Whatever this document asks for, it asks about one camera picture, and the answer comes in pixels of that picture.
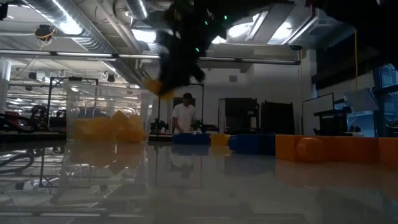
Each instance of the white floor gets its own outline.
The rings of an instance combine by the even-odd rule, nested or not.
[[[63,150],[0,174],[0,223],[398,223],[398,172],[377,166],[162,143]]]

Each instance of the white shirt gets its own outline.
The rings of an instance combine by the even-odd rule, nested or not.
[[[184,133],[191,133],[192,120],[195,118],[195,107],[192,105],[185,106],[181,103],[175,106],[172,117],[177,119],[177,123]]]

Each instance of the ductwork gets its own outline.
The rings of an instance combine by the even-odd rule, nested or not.
[[[146,0],[124,0],[124,2],[134,19],[143,20],[148,16],[149,11]]]
[[[32,9],[45,17],[56,28],[65,34],[83,35],[90,38],[72,38],[77,44],[91,53],[116,53],[113,46],[103,37],[101,32],[80,11],[72,0],[23,0]],[[129,83],[142,85],[142,77],[132,71],[121,59],[115,62],[104,62]]]

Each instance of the blue bin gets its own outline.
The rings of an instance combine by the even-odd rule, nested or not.
[[[274,134],[239,134],[236,136],[236,147],[231,149],[241,154],[275,155]]]
[[[228,147],[232,151],[235,151],[238,149],[238,142],[236,140],[236,136],[229,137]]]
[[[173,144],[186,144],[186,145],[209,145],[210,135],[209,134],[174,134]]]

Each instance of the man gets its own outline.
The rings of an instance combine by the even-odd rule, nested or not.
[[[175,134],[191,133],[192,121],[195,119],[195,107],[191,105],[192,95],[186,93],[182,96],[181,104],[175,106],[172,117]]]

